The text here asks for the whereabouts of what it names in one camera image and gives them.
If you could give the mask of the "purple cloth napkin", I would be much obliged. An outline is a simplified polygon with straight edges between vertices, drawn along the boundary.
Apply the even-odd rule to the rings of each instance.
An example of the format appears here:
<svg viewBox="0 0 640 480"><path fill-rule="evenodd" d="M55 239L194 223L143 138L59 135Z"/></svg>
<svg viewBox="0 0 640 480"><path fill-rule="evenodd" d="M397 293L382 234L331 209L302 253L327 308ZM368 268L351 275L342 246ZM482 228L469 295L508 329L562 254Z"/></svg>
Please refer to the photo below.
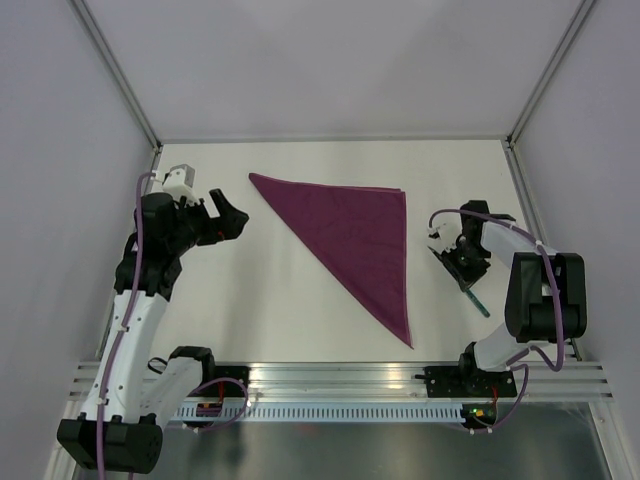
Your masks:
<svg viewBox="0 0 640 480"><path fill-rule="evenodd" d="M413 346L407 300L407 199L399 188L248 175L263 200L382 326Z"/></svg>

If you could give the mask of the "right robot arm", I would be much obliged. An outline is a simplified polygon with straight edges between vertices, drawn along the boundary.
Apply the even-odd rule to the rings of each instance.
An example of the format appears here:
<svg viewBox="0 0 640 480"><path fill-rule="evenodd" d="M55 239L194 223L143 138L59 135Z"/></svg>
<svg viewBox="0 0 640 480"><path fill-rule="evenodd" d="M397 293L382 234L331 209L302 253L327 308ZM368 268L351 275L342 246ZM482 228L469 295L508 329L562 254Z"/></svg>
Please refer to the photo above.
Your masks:
<svg viewBox="0 0 640 480"><path fill-rule="evenodd" d="M494 373L511 369L536 353L553 372L563 368L565 344L587 328L585 263L577 253L545 245L509 214L492 213L484 200L457 209L459 228L428 220L429 249L471 301L472 291L499 260L509 269L502 323L488 336L471 342L456 368L459 388L478 395Z"/></svg>

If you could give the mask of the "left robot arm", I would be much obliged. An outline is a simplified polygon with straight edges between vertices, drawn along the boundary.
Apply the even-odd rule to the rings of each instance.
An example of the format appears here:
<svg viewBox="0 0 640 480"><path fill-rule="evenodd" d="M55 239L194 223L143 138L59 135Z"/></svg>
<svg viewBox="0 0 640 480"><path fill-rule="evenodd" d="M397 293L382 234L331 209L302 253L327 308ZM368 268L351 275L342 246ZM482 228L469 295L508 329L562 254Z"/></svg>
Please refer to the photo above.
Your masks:
<svg viewBox="0 0 640 480"><path fill-rule="evenodd" d="M219 189L203 200L160 191L141 195L135 230L115 272L111 327L96 378L78 416L61 420L57 440L76 463L109 472L148 474L158 462L164 430L193 392L212 393L218 372L207 347L179 346L149 388L143 386L156 331L194 247L237 239L248 215Z"/></svg>

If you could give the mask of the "green handled knife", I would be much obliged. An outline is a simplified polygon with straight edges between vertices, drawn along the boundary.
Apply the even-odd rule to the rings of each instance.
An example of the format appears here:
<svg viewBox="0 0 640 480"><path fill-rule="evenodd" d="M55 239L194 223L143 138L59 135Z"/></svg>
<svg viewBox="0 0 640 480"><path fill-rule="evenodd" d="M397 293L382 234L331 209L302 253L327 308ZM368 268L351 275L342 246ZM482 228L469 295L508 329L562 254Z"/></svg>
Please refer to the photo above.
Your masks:
<svg viewBox="0 0 640 480"><path fill-rule="evenodd" d="M489 310L480 301L480 299L474 294L471 287L472 287L471 284L465 284L462 287L462 292L466 295L467 299L474 305L474 307L480 312L480 314L484 318L489 318L491 316Z"/></svg>

